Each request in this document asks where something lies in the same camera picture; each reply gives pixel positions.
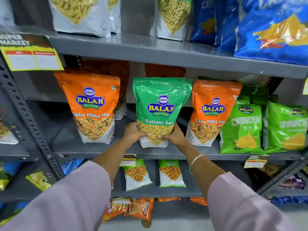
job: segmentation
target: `sleeve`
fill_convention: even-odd
[[[88,161],[36,197],[2,230],[94,231],[110,195],[108,173]]]
[[[298,230],[277,207],[230,172],[212,182],[207,202],[215,231]]]

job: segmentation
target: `white floor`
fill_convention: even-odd
[[[308,205],[283,205],[279,207],[294,225],[301,231],[308,231]],[[145,230],[141,221],[115,221],[105,222],[101,225],[99,231],[105,230],[125,230],[142,231]],[[171,220],[153,220],[149,231],[214,231],[210,219],[171,219]]]

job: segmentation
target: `balaji wafers logo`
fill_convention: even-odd
[[[253,109],[249,108],[249,107],[240,107],[238,110],[241,111],[244,114],[250,114],[251,115],[253,113]]]
[[[303,111],[300,109],[292,109],[290,111],[290,114],[294,115],[295,117],[302,117],[303,116]]]
[[[219,104],[219,97],[215,97],[211,105],[205,104],[202,106],[201,111],[205,113],[206,116],[213,115],[218,116],[226,111],[226,107],[223,104]]]
[[[158,97],[158,103],[150,103],[147,107],[149,113],[153,116],[165,116],[169,117],[174,112],[175,105],[169,104],[169,97],[167,95],[160,95]]]
[[[105,99],[101,96],[95,96],[95,90],[91,87],[85,87],[83,89],[84,95],[77,95],[76,102],[82,105],[84,109],[94,108],[99,109],[105,105]]]

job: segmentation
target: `silver bangle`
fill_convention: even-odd
[[[192,161],[192,164],[191,164],[190,167],[189,167],[189,171],[190,171],[191,175],[193,175],[193,174],[192,174],[192,165],[194,164],[195,160],[198,159],[200,156],[203,156],[203,155],[198,155],[198,156]]]

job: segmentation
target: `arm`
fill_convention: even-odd
[[[172,142],[185,155],[190,166],[200,155],[184,138],[177,124],[172,134],[158,137]],[[207,200],[216,231],[297,230],[278,208],[206,157],[199,157],[191,170]]]
[[[14,231],[98,230],[125,150],[147,136],[131,123],[123,138],[30,202],[0,229]]]

